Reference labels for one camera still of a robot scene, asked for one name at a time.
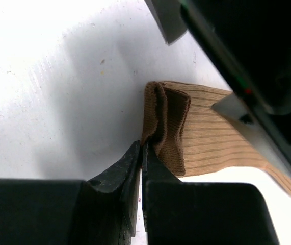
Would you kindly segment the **brown sock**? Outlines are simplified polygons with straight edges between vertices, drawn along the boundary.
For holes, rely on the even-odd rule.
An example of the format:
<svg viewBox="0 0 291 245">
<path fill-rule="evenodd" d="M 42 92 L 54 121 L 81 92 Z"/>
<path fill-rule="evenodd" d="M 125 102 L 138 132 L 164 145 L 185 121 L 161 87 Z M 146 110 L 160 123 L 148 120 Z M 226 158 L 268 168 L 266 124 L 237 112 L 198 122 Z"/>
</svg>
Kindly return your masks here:
<svg viewBox="0 0 291 245">
<path fill-rule="evenodd" d="M 152 143 L 160 161 L 178 177 L 254 167 L 291 196 L 291 177 L 268 156 L 268 148 L 213 111 L 213 104 L 228 95 L 227 90 L 203 85 L 147 83 L 141 143 Z"/>
</svg>

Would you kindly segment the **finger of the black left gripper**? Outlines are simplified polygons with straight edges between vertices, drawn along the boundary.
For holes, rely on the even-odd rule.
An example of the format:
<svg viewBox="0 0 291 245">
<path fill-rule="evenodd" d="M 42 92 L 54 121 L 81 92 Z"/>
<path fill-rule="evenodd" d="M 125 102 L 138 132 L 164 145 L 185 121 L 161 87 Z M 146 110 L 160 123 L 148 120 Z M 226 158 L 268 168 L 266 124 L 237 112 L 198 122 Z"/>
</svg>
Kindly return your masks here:
<svg viewBox="0 0 291 245">
<path fill-rule="evenodd" d="M 187 31 L 181 18 L 181 3 L 177 0 L 145 0 L 151 15 L 166 42 L 170 45 Z"/>
</svg>

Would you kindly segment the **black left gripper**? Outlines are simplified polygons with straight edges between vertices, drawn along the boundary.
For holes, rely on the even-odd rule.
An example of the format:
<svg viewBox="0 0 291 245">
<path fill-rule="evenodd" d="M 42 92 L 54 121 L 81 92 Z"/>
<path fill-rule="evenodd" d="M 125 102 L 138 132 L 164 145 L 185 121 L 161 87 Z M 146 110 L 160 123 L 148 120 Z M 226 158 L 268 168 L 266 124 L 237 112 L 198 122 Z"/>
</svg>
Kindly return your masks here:
<svg viewBox="0 0 291 245">
<path fill-rule="evenodd" d="M 291 178 L 291 1 L 182 1 L 180 12 L 234 92 L 211 108 Z"/>
</svg>

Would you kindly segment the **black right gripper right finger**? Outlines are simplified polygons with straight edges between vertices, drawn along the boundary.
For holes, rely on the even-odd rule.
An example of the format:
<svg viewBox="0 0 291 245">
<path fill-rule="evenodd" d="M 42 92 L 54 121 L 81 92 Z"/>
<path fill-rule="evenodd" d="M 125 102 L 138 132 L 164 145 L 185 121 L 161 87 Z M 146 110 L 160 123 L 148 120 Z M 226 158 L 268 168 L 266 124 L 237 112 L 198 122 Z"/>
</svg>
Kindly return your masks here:
<svg viewBox="0 0 291 245">
<path fill-rule="evenodd" d="M 143 146 L 143 217 L 149 244 L 278 244 L 267 205 L 248 183 L 182 182 Z"/>
</svg>

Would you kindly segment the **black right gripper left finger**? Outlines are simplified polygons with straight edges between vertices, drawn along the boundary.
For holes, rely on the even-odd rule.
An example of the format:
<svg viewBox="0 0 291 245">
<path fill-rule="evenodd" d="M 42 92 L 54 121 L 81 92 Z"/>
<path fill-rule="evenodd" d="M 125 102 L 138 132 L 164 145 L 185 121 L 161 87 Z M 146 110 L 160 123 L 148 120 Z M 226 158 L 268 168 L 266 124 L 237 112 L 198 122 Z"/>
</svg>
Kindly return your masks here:
<svg viewBox="0 0 291 245">
<path fill-rule="evenodd" d="M 0 179 L 0 244 L 130 244 L 141 146 L 84 180 Z"/>
</svg>

